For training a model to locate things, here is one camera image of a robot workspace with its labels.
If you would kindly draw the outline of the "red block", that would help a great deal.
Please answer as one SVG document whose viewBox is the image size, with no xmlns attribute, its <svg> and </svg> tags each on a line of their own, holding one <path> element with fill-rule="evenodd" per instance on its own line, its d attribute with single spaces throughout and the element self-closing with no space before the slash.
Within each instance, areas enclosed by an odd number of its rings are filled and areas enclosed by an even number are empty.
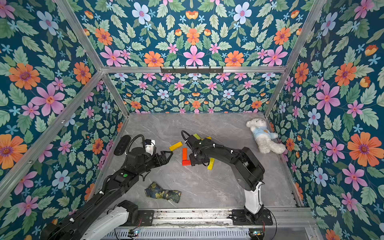
<svg viewBox="0 0 384 240">
<path fill-rule="evenodd" d="M 190 160 L 182 160 L 182 165 L 183 166 L 191 166 L 191 161 Z"/>
</svg>

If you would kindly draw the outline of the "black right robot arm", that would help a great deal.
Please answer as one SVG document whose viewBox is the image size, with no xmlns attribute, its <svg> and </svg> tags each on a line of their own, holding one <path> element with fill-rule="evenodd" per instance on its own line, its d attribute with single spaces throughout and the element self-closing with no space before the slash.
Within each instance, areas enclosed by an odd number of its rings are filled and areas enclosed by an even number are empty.
<svg viewBox="0 0 384 240">
<path fill-rule="evenodd" d="M 185 144 L 190 148 L 191 165 L 208 166 L 211 159 L 219 160 L 231 167 L 235 179 L 245 191 L 245 210 L 251 216 L 256 216 L 264 209 L 261 198 L 261 186 L 264 184 L 265 168 L 253 152 L 244 147 L 233 149 L 215 143 L 213 140 L 197 139 L 182 131 Z"/>
</svg>

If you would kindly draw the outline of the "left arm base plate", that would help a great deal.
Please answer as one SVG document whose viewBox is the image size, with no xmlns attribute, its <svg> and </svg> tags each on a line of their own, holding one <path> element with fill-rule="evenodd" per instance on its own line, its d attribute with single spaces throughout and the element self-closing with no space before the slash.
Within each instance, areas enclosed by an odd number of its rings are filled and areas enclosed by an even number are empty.
<svg viewBox="0 0 384 240">
<path fill-rule="evenodd" d="M 155 211 L 138 210 L 134 217 L 129 217 L 128 221 L 121 227 L 150 227 L 154 220 Z"/>
</svg>

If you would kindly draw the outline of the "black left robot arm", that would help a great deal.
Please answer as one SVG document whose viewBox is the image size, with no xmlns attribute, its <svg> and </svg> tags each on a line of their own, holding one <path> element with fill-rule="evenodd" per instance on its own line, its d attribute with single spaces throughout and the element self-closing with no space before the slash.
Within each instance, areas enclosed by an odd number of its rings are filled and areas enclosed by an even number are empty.
<svg viewBox="0 0 384 240">
<path fill-rule="evenodd" d="M 128 192 L 141 175 L 153 168 L 166 165 L 172 151 L 147 153 L 145 148 L 136 147 L 126 152 L 121 168 L 106 177 L 103 186 L 90 200 L 74 214 L 65 217 L 57 224 L 50 223 L 41 232 L 42 240 L 87 240 L 93 237 L 101 239 L 112 229 L 137 221 L 138 206 L 129 201 L 122 201 L 109 214 L 101 215 L 116 200 Z"/>
</svg>

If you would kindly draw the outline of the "orange block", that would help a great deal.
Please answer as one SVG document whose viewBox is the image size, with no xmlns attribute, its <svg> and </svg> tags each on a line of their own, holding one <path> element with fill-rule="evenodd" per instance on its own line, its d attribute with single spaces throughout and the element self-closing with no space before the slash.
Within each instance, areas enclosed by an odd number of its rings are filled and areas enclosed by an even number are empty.
<svg viewBox="0 0 384 240">
<path fill-rule="evenodd" d="M 188 160 L 188 149 L 183 148 L 182 161 L 187 161 L 187 160 Z"/>
</svg>

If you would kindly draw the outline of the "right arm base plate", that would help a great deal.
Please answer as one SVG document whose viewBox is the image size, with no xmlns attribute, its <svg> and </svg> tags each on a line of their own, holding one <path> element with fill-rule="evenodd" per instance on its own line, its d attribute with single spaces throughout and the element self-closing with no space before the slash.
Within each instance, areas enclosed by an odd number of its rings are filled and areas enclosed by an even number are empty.
<svg viewBox="0 0 384 240">
<path fill-rule="evenodd" d="M 257 214 L 252 214 L 246 209 L 233 209 L 228 218 L 233 221 L 234 226 L 272 226 L 274 224 L 274 218 L 267 209 L 261 209 Z"/>
</svg>

